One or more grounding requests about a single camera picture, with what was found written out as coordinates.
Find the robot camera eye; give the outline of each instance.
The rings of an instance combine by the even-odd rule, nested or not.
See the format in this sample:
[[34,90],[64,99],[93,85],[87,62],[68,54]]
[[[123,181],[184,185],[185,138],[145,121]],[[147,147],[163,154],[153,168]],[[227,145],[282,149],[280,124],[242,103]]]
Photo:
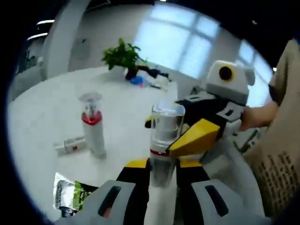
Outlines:
[[219,76],[223,81],[230,81],[233,78],[233,72],[229,67],[222,67],[219,70]]

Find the blue object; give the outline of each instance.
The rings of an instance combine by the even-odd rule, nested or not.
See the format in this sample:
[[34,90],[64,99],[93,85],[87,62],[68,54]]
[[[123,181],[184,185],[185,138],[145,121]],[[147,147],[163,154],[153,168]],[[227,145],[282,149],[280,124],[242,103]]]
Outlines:
[[131,82],[133,85],[141,85],[144,82],[144,79],[141,76],[136,76],[132,78],[129,82]]

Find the red label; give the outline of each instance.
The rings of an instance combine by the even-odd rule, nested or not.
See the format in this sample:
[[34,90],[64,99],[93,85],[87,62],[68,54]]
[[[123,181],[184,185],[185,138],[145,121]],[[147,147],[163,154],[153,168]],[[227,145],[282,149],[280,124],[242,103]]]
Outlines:
[[81,116],[83,122],[89,125],[96,125],[102,120],[102,113],[100,111],[96,112],[94,116],[87,117],[86,113],[84,112]]

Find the white pillar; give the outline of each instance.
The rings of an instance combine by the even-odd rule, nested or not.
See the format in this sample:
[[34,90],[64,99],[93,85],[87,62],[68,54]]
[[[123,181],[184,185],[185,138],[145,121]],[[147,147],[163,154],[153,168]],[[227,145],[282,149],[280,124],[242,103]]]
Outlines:
[[89,2],[90,0],[70,0],[55,18],[43,50],[45,79],[68,72],[72,45]]

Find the ceiling light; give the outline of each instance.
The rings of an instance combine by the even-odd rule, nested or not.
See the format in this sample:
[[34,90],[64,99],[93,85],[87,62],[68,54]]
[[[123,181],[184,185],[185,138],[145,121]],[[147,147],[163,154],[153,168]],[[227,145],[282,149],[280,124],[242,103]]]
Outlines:
[[43,20],[37,23],[37,25],[39,24],[43,24],[43,23],[53,23],[55,20]]
[[33,35],[33,36],[27,38],[27,40],[30,40],[30,39],[33,39],[33,38],[42,37],[42,36],[46,36],[47,34],[48,33],[36,34],[36,35]]

